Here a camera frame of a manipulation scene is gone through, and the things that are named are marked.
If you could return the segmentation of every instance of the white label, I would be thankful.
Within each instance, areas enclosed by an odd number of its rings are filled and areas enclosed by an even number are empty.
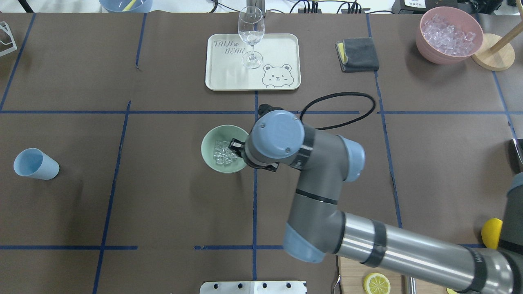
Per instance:
[[[416,8],[427,8],[425,0],[405,0],[405,5]]]

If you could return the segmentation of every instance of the wooden stand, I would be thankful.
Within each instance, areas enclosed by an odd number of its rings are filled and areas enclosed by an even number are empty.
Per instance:
[[[509,42],[523,31],[523,8],[521,6],[521,0],[516,1],[516,3],[522,21],[503,37],[492,33],[484,34],[481,48],[472,56],[472,59],[477,64],[488,70],[504,71],[514,63],[516,54]]]

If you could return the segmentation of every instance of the white plastic object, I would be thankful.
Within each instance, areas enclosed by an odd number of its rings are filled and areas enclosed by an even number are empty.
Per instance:
[[[11,42],[3,42],[1,39],[0,39],[0,43],[4,44],[4,45],[13,45],[11,48],[8,48],[6,50],[3,50],[3,51],[0,51],[0,56],[4,56],[8,53],[11,53],[13,51],[16,51],[16,49],[18,49],[18,47],[16,47],[16,42],[15,42],[15,38],[13,37],[13,33],[11,32],[11,29],[9,28],[9,25],[5,22],[5,21],[2,21],[0,22],[0,29],[2,31],[4,31],[10,38],[11,38]]]
[[[306,294],[304,281],[205,282],[200,294]]]
[[[290,33],[266,33],[254,51],[263,64],[248,69],[242,56],[251,47],[238,34],[216,34],[207,41],[205,84],[214,91],[294,90],[301,84],[298,39]]]
[[[13,168],[19,176],[37,179],[52,179],[60,170],[56,161],[36,148],[20,152],[15,158]]]

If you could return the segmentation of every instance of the folded cloth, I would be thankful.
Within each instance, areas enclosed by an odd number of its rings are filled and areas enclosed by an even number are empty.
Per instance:
[[[339,64],[346,73],[377,71],[380,68],[374,40],[349,38],[336,42]]]

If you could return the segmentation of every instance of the bowl of ice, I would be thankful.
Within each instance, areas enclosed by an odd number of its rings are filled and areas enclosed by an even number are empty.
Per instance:
[[[427,11],[416,31],[416,46],[423,57],[436,64],[457,63],[472,56],[483,43],[480,24],[453,7]]]

